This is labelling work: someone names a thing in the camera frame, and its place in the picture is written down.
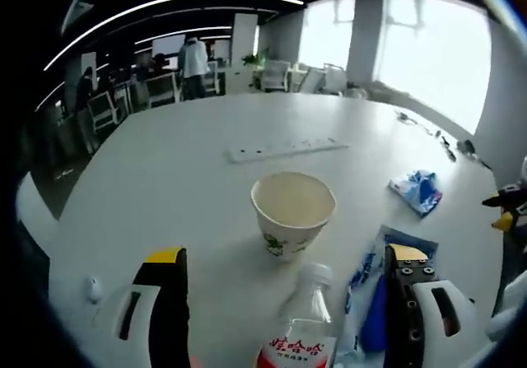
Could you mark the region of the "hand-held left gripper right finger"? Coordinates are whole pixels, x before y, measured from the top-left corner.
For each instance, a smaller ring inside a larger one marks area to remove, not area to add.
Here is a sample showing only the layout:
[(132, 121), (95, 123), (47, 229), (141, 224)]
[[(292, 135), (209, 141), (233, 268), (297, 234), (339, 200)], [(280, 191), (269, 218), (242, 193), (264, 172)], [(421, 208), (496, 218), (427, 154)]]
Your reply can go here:
[(480, 349), (473, 300), (419, 249), (385, 249), (386, 367), (460, 367)]

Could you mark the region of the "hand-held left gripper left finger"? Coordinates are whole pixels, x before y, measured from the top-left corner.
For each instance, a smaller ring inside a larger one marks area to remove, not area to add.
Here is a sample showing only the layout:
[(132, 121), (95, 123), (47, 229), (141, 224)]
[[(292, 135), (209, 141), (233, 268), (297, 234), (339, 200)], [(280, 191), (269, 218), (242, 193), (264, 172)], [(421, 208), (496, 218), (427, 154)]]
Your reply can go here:
[(127, 286), (100, 305), (97, 367), (190, 367), (186, 248), (149, 255)]

